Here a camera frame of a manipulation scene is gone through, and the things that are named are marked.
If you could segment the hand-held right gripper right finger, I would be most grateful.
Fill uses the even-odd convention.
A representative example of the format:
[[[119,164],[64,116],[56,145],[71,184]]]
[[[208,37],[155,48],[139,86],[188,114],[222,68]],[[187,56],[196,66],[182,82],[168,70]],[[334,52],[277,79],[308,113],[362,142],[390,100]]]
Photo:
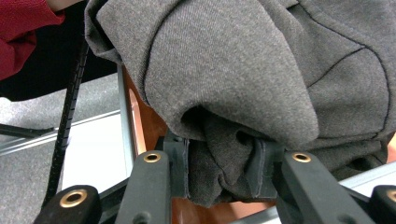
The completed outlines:
[[[252,200],[276,202],[283,224],[375,224],[316,156],[275,142],[253,141],[248,186]]]

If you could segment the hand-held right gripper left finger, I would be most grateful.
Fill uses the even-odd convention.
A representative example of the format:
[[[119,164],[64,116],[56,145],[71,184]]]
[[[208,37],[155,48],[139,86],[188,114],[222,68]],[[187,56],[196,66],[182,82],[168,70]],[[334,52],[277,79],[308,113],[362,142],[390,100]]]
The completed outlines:
[[[136,157],[115,224],[172,223],[172,199],[189,196],[189,144],[168,131],[159,150]]]

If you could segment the dark grey pants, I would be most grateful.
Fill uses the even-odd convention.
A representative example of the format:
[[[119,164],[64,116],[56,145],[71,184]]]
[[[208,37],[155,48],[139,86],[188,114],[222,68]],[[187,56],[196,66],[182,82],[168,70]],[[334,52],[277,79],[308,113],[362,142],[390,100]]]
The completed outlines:
[[[275,141],[339,179],[384,164],[396,133],[396,0],[90,0],[93,53],[190,140],[189,196],[252,199]]]

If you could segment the black metal frame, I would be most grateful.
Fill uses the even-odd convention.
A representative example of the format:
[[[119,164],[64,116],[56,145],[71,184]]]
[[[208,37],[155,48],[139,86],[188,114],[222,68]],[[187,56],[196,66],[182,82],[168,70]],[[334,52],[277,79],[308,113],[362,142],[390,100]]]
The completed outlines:
[[[50,133],[54,128],[48,129],[28,129],[17,126],[11,126],[0,123],[0,134],[7,136],[15,136],[20,138],[35,138]]]

